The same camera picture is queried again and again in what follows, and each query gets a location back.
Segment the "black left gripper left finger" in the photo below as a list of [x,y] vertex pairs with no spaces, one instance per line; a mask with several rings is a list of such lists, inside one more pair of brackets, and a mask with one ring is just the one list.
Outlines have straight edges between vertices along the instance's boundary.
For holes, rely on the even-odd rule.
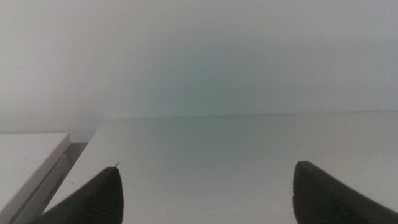
[[30,224],[121,224],[124,198],[117,167],[107,167]]

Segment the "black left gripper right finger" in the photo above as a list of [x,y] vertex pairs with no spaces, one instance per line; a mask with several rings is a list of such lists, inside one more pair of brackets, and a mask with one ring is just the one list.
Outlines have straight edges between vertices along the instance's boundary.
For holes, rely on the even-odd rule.
[[397,212],[309,161],[295,165],[292,205],[298,223],[397,224]]

